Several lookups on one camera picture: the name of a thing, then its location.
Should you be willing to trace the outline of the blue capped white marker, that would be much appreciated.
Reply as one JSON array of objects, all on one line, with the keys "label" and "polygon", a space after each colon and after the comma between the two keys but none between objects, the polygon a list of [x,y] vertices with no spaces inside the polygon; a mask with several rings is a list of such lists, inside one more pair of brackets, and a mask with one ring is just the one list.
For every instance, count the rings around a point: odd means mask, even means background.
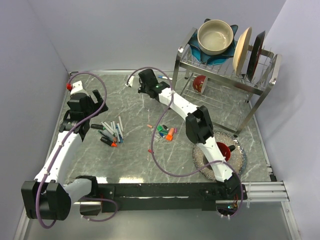
[{"label": "blue capped white marker", "polygon": [[162,75],[158,75],[159,79],[165,79],[165,80],[173,80],[172,77],[166,77],[166,76],[162,76]]}]

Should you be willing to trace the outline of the steel dish rack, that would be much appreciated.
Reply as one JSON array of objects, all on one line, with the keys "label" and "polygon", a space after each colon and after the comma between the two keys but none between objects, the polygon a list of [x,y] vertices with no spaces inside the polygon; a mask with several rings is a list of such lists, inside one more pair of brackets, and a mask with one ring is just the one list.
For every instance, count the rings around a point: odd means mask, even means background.
[{"label": "steel dish rack", "polygon": [[[205,65],[197,61],[188,44],[196,31],[193,27],[178,48],[172,84],[176,85],[179,71],[184,69],[187,82],[180,94],[197,104],[207,105],[212,112],[213,124],[238,137],[275,86],[283,57],[262,48],[250,82],[246,73],[252,45],[248,46],[242,72],[236,76],[232,58],[218,65]],[[193,89],[193,81],[199,75],[208,77],[203,94]]]}]

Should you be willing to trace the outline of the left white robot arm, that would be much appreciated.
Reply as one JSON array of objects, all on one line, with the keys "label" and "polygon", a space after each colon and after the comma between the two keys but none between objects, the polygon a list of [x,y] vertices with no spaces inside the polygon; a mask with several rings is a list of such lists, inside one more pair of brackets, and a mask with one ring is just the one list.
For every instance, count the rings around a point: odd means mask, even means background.
[{"label": "left white robot arm", "polygon": [[67,102],[69,110],[63,116],[49,158],[34,180],[22,184],[21,194],[29,219],[63,221],[73,203],[82,198],[93,201],[99,196],[95,176],[80,175],[70,185],[63,186],[72,158],[90,129],[90,119],[94,113],[108,110],[100,92],[95,89],[92,93],[96,101],[84,90],[71,93]]}]

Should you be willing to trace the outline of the black orange highlighter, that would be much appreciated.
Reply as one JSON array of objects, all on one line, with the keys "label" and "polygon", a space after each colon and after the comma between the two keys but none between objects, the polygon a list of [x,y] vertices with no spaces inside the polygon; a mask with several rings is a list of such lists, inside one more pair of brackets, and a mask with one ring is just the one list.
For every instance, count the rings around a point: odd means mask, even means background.
[{"label": "black orange highlighter", "polygon": [[107,144],[110,147],[117,147],[117,144],[114,141],[112,141],[109,138],[107,138],[107,137],[102,136],[100,138],[100,141],[105,143],[105,144]]}]

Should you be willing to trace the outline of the green highlighter cap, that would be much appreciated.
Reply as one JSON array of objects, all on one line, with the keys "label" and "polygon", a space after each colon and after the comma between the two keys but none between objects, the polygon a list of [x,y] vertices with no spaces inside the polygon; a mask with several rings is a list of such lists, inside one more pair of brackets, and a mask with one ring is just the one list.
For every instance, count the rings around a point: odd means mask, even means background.
[{"label": "green highlighter cap", "polygon": [[162,126],[157,126],[157,128],[156,128],[159,132],[161,132],[162,130],[163,130],[163,128],[162,128]]}]

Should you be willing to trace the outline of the orange highlighter cap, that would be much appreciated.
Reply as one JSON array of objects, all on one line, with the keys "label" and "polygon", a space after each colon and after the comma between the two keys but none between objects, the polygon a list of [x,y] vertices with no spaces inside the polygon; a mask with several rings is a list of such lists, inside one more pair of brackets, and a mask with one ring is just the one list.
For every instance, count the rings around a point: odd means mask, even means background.
[{"label": "orange highlighter cap", "polygon": [[165,139],[168,140],[168,141],[172,141],[173,140],[173,136],[168,134],[168,135],[166,135]]}]

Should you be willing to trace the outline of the black green highlighter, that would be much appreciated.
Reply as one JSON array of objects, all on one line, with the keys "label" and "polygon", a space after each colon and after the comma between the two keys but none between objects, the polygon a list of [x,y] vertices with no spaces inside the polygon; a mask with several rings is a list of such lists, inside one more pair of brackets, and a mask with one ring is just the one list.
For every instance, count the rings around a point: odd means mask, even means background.
[{"label": "black green highlighter", "polygon": [[101,124],[91,124],[90,127],[92,129],[96,129],[96,130],[103,130],[104,129],[104,126]]}]

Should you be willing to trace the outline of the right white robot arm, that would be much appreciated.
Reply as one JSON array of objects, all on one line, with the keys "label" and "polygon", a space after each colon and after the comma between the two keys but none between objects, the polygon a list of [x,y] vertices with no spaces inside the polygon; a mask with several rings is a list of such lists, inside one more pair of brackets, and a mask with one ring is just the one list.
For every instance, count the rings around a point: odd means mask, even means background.
[{"label": "right white robot arm", "polygon": [[153,67],[139,69],[138,92],[149,95],[184,119],[187,138],[202,150],[214,172],[215,180],[220,184],[219,195],[224,199],[238,195],[243,200],[244,189],[240,177],[218,147],[208,109],[183,98],[173,90],[171,84],[159,83],[153,70]]}]

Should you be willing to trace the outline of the dark blue pen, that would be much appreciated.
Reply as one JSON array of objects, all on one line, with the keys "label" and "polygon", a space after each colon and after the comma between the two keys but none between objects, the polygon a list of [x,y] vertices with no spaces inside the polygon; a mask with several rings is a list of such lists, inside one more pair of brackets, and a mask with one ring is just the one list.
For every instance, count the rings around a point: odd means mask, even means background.
[{"label": "dark blue pen", "polygon": [[119,128],[118,128],[118,127],[116,127],[116,130],[117,130],[117,134],[118,134],[119,142],[120,142],[120,143],[123,143],[124,141],[123,141],[123,138],[122,138],[122,136],[121,136],[121,133],[120,133]]}]

